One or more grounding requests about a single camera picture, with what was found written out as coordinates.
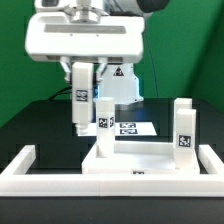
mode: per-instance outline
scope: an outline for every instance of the white platform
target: white platform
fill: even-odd
[[[114,154],[103,158],[95,144],[82,163],[83,174],[199,174],[193,169],[175,169],[173,143],[116,141]]]

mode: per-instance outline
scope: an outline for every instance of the black surface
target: black surface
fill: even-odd
[[[137,3],[144,13],[150,13],[164,9],[169,1],[170,0],[137,0]]]
[[[197,109],[197,144],[224,154],[224,114],[204,101]],[[172,99],[145,100],[144,108],[116,111],[116,121],[152,121],[157,136],[121,140],[172,141]],[[0,168],[25,144],[38,146],[30,173],[77,173],[95,138],[72,136],[69,101],[37,101],[0,129]],[[0,198],[0,223],[224,223],[223,198],[58,197]]]

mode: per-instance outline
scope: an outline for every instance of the green screen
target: green screen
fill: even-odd
[[[24,50],[34,1],[2,1],[0,14],[0,126],[30,102],[67,86],[57,63],[34,62]],[[222,0],[171,0],[147,21],[144,58],[135,66],[141,93],[196,97],[224,111],[224,5]]]

